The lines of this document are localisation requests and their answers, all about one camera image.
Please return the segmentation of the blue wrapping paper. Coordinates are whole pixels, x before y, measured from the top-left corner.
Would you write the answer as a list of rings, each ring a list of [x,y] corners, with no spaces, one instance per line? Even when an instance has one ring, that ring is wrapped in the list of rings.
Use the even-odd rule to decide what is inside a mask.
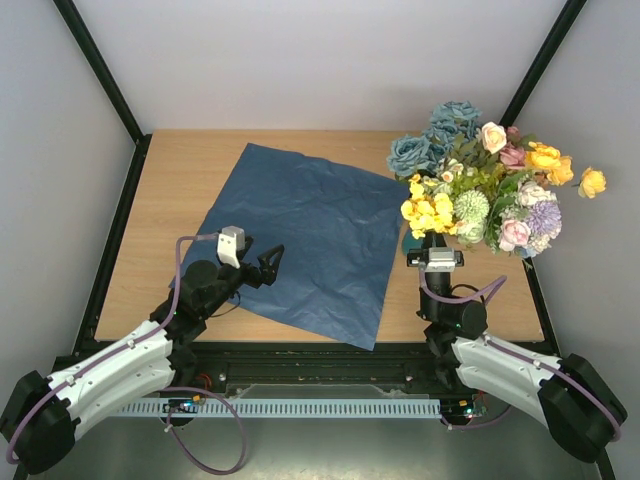
[[[243,229],[249,262],[285,248],[271,287],[242,306],[366,350],[374,347],[403,223],[405,185],[356,167],[248,144],[198,231]]]

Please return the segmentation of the teal cylindrical vase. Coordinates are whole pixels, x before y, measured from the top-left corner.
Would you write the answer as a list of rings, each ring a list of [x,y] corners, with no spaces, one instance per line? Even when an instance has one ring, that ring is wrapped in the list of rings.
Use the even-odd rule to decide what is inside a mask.
[[[401,241],[401,251],[406,256],[411,250],[422,249],[423,238],[414,238],[410,231],[407,231]]]

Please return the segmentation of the small yellow flower sprig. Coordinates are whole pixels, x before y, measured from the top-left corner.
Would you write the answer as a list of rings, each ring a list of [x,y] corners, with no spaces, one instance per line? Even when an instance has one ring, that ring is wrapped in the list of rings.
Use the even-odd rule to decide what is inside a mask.
[[[457,233],[454,205],[445,182],[416,173],[408,179],[408,187],[409,197],[400,213],[413,239],[424,239],[429,232]]]

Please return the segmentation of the pastel purple flower bunch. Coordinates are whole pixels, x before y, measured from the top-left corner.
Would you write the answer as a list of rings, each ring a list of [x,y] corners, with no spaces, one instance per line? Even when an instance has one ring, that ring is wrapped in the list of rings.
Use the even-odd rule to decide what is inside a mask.
[[[551,246],[562,229],[556,194],[533,180],[509,187],[488,217],[486,242],[494,253],[533,258]]]

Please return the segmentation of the green white flower bunch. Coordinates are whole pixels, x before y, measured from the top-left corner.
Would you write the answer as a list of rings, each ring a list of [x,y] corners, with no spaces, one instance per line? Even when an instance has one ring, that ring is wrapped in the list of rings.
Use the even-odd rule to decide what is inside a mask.
[[[432,196],[448,196],[454,222],[450,235],[456,235],[461,244],[473,245],[484,240],[489,214],[504,174],[505,168],[497,163],[478,167],[447,158],[439,163],[433,175],[422,177],[422,184]]]

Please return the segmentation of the pink rose flower stem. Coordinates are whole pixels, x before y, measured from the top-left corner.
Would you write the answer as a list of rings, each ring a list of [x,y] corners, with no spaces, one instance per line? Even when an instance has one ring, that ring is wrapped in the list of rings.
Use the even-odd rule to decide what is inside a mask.
[[[501,163],[511,170],[525,167],[526,152],[518,146],[521,134],[517,127],[503,127],[494,122],[485,123],[480,130],[480,139],[486,151],[497,154]]]

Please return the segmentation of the yellow rose bunch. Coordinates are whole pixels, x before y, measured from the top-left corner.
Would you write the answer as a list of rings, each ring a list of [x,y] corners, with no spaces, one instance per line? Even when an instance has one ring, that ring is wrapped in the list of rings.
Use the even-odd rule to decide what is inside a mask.
[[[574,180],[572,162],[570,156],[563,155],[553,146],[537,141],[528,143],[525,165],[552,186],[563,186]],[[592,167],[582,172],[577,183],[578,194],[582,198],[594,199],[604,193],[606,188],[605,174]]]

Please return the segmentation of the blue rose bunch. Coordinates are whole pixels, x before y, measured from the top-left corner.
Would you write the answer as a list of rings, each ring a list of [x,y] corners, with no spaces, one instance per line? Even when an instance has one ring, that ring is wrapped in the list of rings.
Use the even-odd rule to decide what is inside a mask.
[[[391,143],[386,159],[389,171],[397,178],[416,173],[434,176],[458,137],[462,142],[475,138],[481,115],[482,111],[469,101],[438,104],[420,135],[405,135]]]

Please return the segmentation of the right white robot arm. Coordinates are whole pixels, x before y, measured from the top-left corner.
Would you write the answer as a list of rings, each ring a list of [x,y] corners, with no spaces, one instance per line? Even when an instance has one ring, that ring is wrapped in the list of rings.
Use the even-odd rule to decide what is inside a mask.
[[[411,249],[406,262],[419,271],[417,314],[429,323],[426,343],[443,389],[464,386],[498,398],[537,420],[564,451],[586,463],[620,440],[628,413],[586,359],[543,355],[489,333],[487,306],[504,277],[460,297],[451,275],[464,264],[461,251]]]

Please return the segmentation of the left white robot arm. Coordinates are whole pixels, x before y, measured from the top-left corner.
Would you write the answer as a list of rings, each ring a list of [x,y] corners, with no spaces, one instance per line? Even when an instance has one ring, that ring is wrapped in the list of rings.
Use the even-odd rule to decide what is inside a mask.
[[[167,300],[119,341],[48,376],[24,375],[1,415],[7,462],[31,475],[42,473],[90,429],[139,398],[157,392],[204,395],[191,384],[196,358],[190,344],[241,286],[272,285],[284,251],[277,245],[255,265],[243,262],[243,251],[217,263],[196,261],[177,271]]]

